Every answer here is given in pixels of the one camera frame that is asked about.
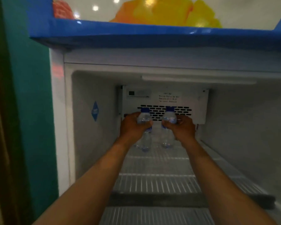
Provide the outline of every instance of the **forearm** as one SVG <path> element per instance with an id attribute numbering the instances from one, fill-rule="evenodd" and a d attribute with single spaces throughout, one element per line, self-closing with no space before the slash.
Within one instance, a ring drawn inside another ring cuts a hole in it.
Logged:
<path id="1" fill-rule="evenodd" d="M 183 143 L 216 224 L 276 224 L 218 167 L 195 139 Z"/>
<path id="2" fill-rule="evenodd" d="M 35 225 L 99 224 L 128 148 L 116 142 Z"/>

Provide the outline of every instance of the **green wall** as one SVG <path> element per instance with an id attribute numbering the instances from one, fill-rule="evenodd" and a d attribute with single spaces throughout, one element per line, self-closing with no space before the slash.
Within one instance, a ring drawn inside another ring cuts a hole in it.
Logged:
<path id="1" fill-rule="evenodd" d="M 1 0 L 34 218 L 58 197 L 49 49 L 29 39 L 26 0 Z"/>

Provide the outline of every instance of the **plastic water bottle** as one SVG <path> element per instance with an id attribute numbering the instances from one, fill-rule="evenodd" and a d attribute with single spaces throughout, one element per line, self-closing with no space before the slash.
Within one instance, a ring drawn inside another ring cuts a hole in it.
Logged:
<path id="1" fill-rule="evenodd" d="M 141 114 L 138 116 L 138 124 L 145 123 L 147 121 L 151 121 L 152 117 L 150 115 L 150 108 L 144 107 L 141 109 Z M 143 152 L 148 152 L 152 145 L 152 127 L 146 129 L 143 133 L 142 138 L 136 142 L 136 147 L 140 148 Z"/>
<path id="2" fill-rule="evenodd" d="M 172 124 L 176 124 L 177 117 L 174 113 L 175 107 L 174 106 L 167 106 L 165 110 L 165 114 L 162 117 L 162 120 L 169 121 Z M 161 144 L 164 148 L 172 148 L 175 143 L 175 136 L 172 130 L 164 127 L 161 125 Z"/>

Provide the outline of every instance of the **vent grille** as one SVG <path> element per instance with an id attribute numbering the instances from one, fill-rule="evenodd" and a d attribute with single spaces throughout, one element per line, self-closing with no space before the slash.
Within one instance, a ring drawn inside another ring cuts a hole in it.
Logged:
<path id="1" fill-rule="evenodd" d="M 143 107 L 150 108 L 150 115 L 152 116 L 153 121 L 161 121 L 162 116 L 165 114 L 166 106 L 140 105 L 138 109 L 141 110 Z M 175 106 L 175 114 L 191 116 L 191 109 L 188 106 Z"/>

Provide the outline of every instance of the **hand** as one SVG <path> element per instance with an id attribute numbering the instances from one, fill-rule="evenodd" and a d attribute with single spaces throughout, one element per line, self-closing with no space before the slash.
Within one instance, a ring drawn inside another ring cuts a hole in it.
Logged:
<path id="1" fill-rule="evenodd" d="M 162 125 L 173 131 L 174 136 L 182 145 L 189 140 L 195 140 L 196 128 L 193 120 L 184 115 L 177 115 L 177 124 L 168 121 L 162 121 Z"/>
<path id="2" fill-rule="evenodd" d="M 121 122 L 120 136 L 116 142 L 122 144 L 127 149 L 134 145 L 142 137 L 144 131 L 153 124 L 152 121 L 137 124 L 137 117 L 139 115 L 140 112 L 129 114 Z"/>

